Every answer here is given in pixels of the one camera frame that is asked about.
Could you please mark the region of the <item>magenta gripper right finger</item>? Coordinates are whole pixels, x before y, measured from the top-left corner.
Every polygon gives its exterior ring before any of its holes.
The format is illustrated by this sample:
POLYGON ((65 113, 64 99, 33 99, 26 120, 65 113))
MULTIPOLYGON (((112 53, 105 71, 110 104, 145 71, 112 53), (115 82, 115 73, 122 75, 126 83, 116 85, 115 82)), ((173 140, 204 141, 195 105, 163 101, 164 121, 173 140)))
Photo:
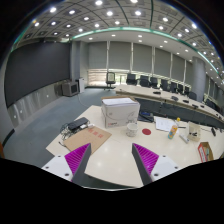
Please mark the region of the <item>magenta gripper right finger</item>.
POLYGON ((132 144, 132 154, 143 185, 150 184, 180 170, 180 167, 168 156, 159 156, 139 144, 132 144))

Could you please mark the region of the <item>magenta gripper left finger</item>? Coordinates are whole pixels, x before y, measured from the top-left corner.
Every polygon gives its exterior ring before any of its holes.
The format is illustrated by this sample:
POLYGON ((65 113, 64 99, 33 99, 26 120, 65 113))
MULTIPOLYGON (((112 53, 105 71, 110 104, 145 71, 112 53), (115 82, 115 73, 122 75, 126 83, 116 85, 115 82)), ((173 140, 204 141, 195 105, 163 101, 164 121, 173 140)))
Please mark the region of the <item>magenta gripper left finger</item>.
POLYGON ((63 155, 57 155, 42 169, 65 180, 80 185, 85 177, 85 169, 91 155, 91 144, 85 144, 63 155))

